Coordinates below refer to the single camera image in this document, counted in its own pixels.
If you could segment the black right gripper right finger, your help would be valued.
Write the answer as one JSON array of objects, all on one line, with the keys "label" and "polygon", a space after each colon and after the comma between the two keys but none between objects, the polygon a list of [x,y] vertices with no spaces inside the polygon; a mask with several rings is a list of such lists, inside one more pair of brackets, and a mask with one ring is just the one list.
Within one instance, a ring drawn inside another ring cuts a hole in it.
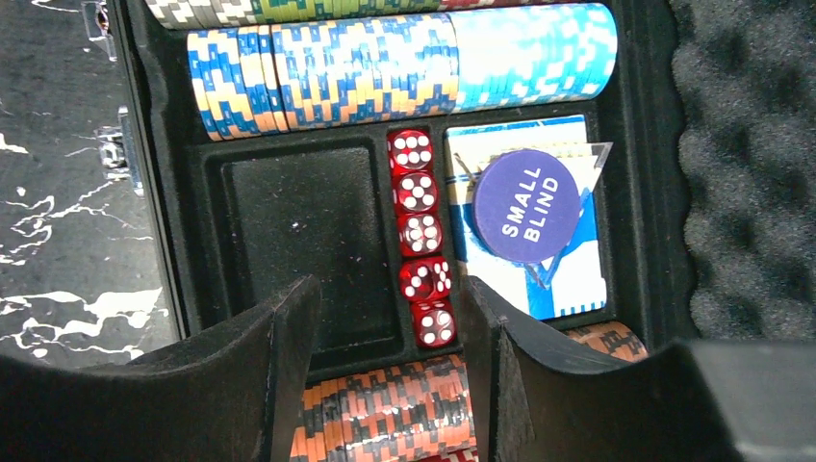
[{"label": "black right gripper right finger", "polygon": [[677,342],[626,362],[461,282],[483,461],[811,461],[815,346]]}]

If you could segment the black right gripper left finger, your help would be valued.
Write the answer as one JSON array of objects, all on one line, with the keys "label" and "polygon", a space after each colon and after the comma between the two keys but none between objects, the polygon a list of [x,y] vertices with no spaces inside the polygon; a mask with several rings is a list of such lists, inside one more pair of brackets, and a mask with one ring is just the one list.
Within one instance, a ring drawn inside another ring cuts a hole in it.
[{"label": "black right gripper left finger", "polygon": [[286,461],[317,331],[313,276],[124,365],[1,360],[5,461]]}]

